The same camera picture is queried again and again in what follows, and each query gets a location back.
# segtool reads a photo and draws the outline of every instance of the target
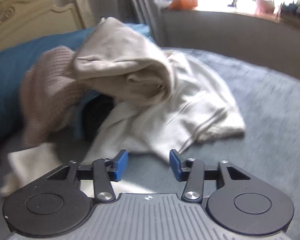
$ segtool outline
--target bed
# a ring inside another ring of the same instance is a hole
[[[93,26],[87,0],[56,7],[52,0],[1,0],[0,51],[30,39]],[[229,160],[277,187],[292,198],[295,215],[287,231],[300,239],[300,81],[285,74],[202,50],[182,49],[212,67],[228,84],[247,130],[245,136],[192,145],[183,155],[215,165]],[[72,139],[70,129],[49,138],[61,161],[82,160],[90,144]],[[14,133],[0,151],[0,186],[9,171],[7,153],[21,149],[21,131]],[[182,193],[169,167],[154,155],[132,155],[123,177],[155,192]],[[205,195],[214,190],[205,184]],[[9,233],[1,213],[0,239]]]

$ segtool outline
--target silver pivot bolt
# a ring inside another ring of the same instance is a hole
[[[198,199],[199,197],[200,197],[200,194],[195,191],[188,191],[187,193],[185,193],[185,198],[187,198],[187,199],[195,200],[195,199]]]
[[[113,198],[113,195],[110,192],[100,192],[97,195],[97,198],[101,200],[109,200]]]

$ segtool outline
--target blue pillow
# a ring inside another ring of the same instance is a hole
[[[147,25],[127,25],[146,37],[150,36]],[[18,91],[26,71],[47,50],[61,45],[76,50],[92,31],[93,28],[45,36],[0,52],[0,138],[12,133],[22,122]]]

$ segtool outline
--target orange object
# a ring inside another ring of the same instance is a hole
[[[170,10],[192,10],[198,6],[198,0],[173,0],[169,5]]]

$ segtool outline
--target bedpost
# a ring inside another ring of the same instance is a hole
[[[88,0],[73,0],[73,2],[76,6],[79,15],[81,16],[84,28],[90,28],[95,26],[95,21],[91,14]]]

